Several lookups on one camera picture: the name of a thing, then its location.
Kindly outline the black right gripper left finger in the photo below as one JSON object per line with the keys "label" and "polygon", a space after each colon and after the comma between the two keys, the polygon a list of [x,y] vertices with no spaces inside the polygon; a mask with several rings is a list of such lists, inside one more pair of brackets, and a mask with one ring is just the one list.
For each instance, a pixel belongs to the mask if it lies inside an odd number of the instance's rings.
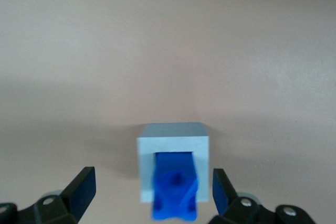
{"label": "black right gripper left finger", "polygon": [[1,223],[78,223],[95,194],[95,168],[84,167],[60,193],[48,193],[28,208],[1,203]]}

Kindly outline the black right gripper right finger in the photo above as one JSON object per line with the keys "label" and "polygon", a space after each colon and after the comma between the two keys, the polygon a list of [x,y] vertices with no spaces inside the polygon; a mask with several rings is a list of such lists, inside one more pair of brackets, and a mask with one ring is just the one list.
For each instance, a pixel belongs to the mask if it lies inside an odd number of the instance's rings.
{"label": "black right gripper right finger", "polygon": [[209,223],[314,223],[297,206],[279,205],[270,211],[254,195],[238,194],[222,168],[213,170],[212,193],[218,215]]}

